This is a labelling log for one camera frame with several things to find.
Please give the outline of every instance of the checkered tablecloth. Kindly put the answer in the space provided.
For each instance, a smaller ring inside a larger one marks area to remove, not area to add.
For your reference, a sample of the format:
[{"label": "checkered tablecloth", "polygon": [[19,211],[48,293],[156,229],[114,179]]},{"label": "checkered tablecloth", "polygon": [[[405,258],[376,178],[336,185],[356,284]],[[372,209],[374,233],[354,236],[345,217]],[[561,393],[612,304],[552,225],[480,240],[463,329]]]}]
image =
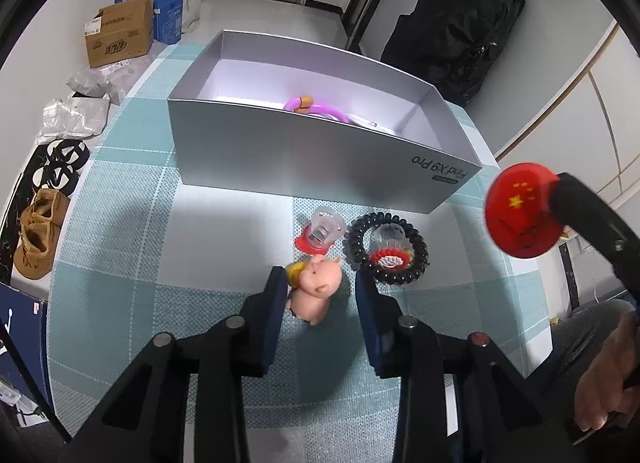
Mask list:
[{"label": "checkered tablecloth", "polygon": [[[170,46],[145,72],[84,169],[66,219],[48,355],[56,412],[72,433],[154,333],[207,330],[261,291],[271,266],[300,257],[293,238],[318,205],[348,222],[378,210],[183,185],[166,98],[201,50]],[[397,212],[425,237],[431,266],[417,283],[382,290],[438,332],[486,331],[527,375],[551,347],[537,264],[489,239],[482,205],[498,167],[466,113],[452,109],[484,167],[430,215]],[[353,281],[345,265],[316,328],[286,313],[269,375],[244,382],[254,461],[390,460],[399,382],[379,380],[367,363]]]}]

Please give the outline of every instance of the hand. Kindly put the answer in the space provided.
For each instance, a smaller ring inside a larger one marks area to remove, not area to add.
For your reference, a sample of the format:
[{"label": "hand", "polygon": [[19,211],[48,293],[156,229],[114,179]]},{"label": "hand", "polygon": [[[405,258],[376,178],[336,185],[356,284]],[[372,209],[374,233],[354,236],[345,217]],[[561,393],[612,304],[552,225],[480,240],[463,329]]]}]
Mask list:
[{"label": "hand", "polygon": [[636,364],[636,314],[625,313],[575,389],[575,422],[583,431],[601,429],[612,411],[630,419],[640,406],[640,386],[623,390]]}]

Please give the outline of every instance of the shoe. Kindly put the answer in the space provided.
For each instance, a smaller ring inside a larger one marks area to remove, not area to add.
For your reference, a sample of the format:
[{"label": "shoe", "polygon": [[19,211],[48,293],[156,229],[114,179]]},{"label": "shoe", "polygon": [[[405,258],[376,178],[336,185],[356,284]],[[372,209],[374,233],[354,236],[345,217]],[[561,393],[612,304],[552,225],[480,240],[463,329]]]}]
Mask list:
[{"label": "shoe", "polygon": [[53,161],[36,170],[31,181],[34,192],[41,188],[54,188],[69,197],[78,186],[78,180],[76,169],[63,162]]},{"label": "shoe", "polygon": [[[41,188],[31,205],[20,215],[20,224],[23,220],[29,220],[32,223],[50,222],[62,227],[68,208],[69,198],[62,192],[53,188]],[[31,215],[23,218],[25,212],[31,213]]]},{"label": "shoe", "polygon": [[14,253],[15,268],[27,279],[43,278],[53,268],[60,227],[53,223],[20,223],[20,245]]},{"label": "shoe", "polygon": [[50,164],[62,162],[74,170],[80,170],[89,161],[90,152],[82,140],[65,138],[54,140],[47,146],[47,160]]}]

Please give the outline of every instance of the pig figurine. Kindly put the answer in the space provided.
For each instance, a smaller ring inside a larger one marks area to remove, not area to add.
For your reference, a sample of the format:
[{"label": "pig figurine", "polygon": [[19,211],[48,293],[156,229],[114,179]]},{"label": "pig figurine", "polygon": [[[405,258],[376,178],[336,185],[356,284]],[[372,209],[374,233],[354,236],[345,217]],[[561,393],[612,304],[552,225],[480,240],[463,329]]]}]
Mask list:
[{"label": "pig figurine", "polygon": [[298,280],[292,282],[294,288],[286,308],[300,320],[315,326],[326,315],[329,299],[340,286],[342,258],[332,261],[324,255],[314,255],[296,275]]}]

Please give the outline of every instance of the person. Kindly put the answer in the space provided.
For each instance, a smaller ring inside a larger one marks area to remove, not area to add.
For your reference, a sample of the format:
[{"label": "person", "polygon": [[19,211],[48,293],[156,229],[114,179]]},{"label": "person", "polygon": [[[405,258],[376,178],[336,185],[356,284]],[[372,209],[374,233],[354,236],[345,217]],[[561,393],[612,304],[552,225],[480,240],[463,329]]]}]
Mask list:
[{"label": "person", "polygon": [[636,320],[631,303],[612,299],[552,326],[552,352],[527,379],[581,431],[601,430],[609,413],[623,413],[615,427],[581,444],[587,461],[610,458],[640,407],[640,386],[623,390],[623,380],[638,364]]}]

